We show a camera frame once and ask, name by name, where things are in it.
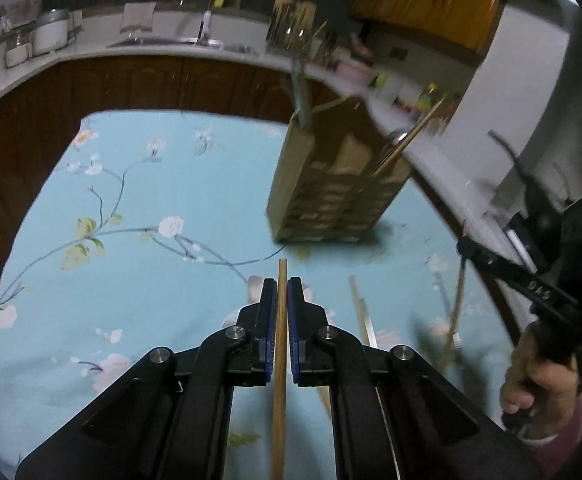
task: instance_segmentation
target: human hand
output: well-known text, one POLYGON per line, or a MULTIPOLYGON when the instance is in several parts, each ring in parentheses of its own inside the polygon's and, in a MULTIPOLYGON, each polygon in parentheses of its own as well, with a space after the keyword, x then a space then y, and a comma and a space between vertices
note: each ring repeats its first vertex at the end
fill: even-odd
POLYGON ((569 424, 578 395, 578 371, 575 357, 570 366, 564 366, 537 357, 536 338, 530 330, 520 337, 511 353, 511 367, 500 388, 500 407, 507 413, 516 413, 533 405, 525 438, 538 440, 555 435, 569 424), (536 398, 525 383, 532 381, 546 390, 536 398))

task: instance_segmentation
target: dish towel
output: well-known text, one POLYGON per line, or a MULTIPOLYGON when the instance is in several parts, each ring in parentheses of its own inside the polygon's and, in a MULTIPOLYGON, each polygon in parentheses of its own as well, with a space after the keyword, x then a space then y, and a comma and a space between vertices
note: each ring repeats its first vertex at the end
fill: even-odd
POLYGON ((153 11, 155 2, 143 4, 126 4, 122 15, 122 25, 120 32, 130 32, 132 30, 143 30, 151 32, 153 30, 153 11))

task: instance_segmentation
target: metal screw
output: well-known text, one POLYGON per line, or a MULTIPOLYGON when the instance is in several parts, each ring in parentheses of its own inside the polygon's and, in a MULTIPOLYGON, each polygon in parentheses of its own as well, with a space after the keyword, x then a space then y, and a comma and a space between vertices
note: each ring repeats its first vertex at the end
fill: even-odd
POLYGON ((240 325, 233 325, 230 326, 229 328, 226 329, 226 336, 229 339, 241 339, 244 337, 244 334, 246 333, 246 330, 244 330, 244 327, 240 326, 240 325))
POLYGON ((338 331, 334 326, 326 325, 318 330, 318 335, 322 339, 333 339, 335 336, 338 335, 338 331))
POLYGON ((152 362, 159 364, 168 361, 170 355, 171 353, 169 352, 169 349, 164 348, 164 346, 161 346, 159 348, 154 348, 153 350, 151 350, 151 353, 149 354, 149 359, 152 362))
POLYGON ((413 359, 415 352, 410 346, 398 345, 393 349, 393 355, 395 355, 400 361, 409 361, 413 359))

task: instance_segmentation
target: electrical outlet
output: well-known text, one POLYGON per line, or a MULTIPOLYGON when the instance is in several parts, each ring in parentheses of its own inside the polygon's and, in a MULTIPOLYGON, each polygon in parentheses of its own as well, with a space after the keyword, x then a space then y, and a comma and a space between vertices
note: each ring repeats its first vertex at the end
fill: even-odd
POLYGON ((398 61, 404 61, 405 59, 407 59, 408 53, 409 53, 409 51, 405 48, 400 48, 399 46, 393 46, 393 47, 391 47, 391 50, 389 51, 389 57, 391 57, 392 59, 397 59, 398 61))

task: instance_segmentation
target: wooden utensil holder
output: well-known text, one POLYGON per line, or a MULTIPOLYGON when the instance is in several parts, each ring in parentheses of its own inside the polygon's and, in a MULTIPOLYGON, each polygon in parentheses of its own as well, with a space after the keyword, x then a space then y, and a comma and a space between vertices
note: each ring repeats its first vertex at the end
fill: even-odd
POLYGON ((360 238, 411 174, 404 156, 372 177, 393 147, 357 96, 313 109, 312 128, 291 117, 271 186, 273 239, 360 238))

